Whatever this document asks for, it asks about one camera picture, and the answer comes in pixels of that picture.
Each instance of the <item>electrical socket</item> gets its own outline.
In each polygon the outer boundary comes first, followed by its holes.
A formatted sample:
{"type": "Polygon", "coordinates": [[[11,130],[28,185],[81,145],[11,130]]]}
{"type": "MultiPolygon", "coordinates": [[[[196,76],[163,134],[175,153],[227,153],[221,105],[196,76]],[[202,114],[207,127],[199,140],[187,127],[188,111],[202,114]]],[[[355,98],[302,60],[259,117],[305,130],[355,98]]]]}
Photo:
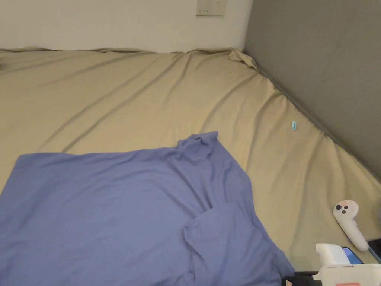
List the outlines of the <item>electrical socket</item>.
{"type": "Polygon", "coordinates": [[[197,0],[196,15],[223,16],[227,0],[197,0]]]}

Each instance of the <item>beige bed sheet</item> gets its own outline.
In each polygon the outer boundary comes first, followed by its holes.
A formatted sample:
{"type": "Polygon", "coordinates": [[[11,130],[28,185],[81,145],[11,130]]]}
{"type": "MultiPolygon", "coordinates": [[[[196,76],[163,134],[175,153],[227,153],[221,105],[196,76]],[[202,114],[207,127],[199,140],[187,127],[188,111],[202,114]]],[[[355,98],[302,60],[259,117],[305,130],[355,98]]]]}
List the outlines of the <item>beige bed sheet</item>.
{"type": "Polygon", "coordinates": [[[380,237],[380,183],[231,52],[0,52],[0,188],[22,153],[131,151],[218,131],[296,270],[319,269],[316,243],[354,249],[332,216],[343,199],[358,202],[365,238],[380,237]]]}

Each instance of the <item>phone screen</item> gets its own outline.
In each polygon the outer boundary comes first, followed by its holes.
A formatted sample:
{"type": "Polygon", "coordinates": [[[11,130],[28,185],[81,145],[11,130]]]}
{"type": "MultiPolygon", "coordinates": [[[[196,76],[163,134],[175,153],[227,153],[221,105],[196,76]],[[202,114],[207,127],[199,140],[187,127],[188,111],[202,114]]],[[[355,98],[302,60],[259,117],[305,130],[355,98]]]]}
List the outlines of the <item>phone screen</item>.
{"type": "Polygon", "coordinates": [[[351,264],[363,264],[363,262],[357,257],[356,254],[354,254],[354,252],[350,248],[343,247],[343,250],[351,264]]]}

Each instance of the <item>black object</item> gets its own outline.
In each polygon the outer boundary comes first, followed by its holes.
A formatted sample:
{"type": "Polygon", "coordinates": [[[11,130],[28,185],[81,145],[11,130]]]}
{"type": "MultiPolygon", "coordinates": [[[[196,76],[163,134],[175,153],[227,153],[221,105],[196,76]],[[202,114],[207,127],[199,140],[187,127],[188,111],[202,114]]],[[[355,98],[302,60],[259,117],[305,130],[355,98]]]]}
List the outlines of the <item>black object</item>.
{"type": "Polygon", "coordinates": [[[374,256],[376,255],[375,259],[380,263],[381,260],[381,238],[368,241],[369,247],[371,248],[370,253],[374,256]]]}
{"type": "Polygon", "coordinates": [[[294,277],[285,277],[282,279],[282,286],[322,286],[321,281],[312,278],[312,275],[317,273],[318,272],[295,272],[294,277]]]}

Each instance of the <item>white device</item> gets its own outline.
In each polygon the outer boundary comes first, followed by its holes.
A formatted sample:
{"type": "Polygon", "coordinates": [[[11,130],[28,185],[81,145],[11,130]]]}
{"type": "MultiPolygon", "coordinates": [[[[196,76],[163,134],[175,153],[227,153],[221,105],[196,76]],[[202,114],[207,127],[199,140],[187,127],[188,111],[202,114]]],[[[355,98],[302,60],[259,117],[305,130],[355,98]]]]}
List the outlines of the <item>white device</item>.
{"type": "Polygon", "coordinates": [[[336,244],[318,243],[316,252],[319,254],[323,266],[351,264],[344,250],[336,244]]]}
{"type": "Polygon", "coordinates": [[[381,264],[351,265],[344,250],[335,244],[319,243],[316,251],[323,267],[314,275],[322,286],[380,286],[381,264]]]}
{"type": "Polygon", "coordinates": [[[313,276],[322,286],[380,286],[380,264],[323,266],[313,276]]]}
{"type": "Polygon", "coordinates": [[[369,245],[360,230],[357,228],[357,223],[354,220],[358,212],[358,204],[349,199],[339,202],[333,208],[333,216],[351,242],[355,245],[355,247],[357,247],[358,250],[367,251],[369,245]]]}

